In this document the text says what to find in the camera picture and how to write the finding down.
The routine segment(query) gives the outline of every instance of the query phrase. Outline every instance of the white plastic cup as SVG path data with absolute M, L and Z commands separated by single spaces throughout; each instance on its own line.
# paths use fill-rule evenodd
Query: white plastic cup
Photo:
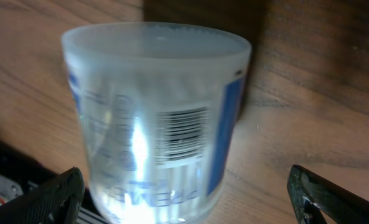
M 222 192 L 251 45 L 161 22 L 79 27 L 62 37 L 90 167 L 111 223 L 195 223 Z

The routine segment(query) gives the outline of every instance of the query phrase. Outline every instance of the barcode label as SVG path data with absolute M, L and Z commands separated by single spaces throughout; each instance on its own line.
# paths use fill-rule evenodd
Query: barcode label
M 203 156 L 207 135 L 206 107 L 161 112 L 157 122 L 157 165 L 182 166 Z

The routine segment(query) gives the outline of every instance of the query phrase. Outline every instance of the wooden surface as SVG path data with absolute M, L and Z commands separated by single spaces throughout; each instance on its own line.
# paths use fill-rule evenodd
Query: wooden surface
M 143 18 L 225 29 L 255 47 L 207 223 L 295 223 L 292 164 L 369 200 L 369 1 L 0 0 L 0 138 L 53 171 L 87 174 L 60 36 Z

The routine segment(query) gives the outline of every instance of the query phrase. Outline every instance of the wooden table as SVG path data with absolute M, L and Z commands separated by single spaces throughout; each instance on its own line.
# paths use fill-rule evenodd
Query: wooden table
M 87 178 L 60 36 L 143 19 L 225 29 L 255 47 L 225 192 L 207 223 L 295 223 L 293 164 L 369 200 L 369 1 L 0 0 L 0 138 Z

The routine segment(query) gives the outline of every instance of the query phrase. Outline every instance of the plastic cup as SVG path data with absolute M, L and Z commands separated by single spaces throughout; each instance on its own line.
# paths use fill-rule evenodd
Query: plastic cup
M 251 45 L 160 22 L 79 27 L 62 37 L 90 168 L 111 223 L 195 223 L 222 192 Z

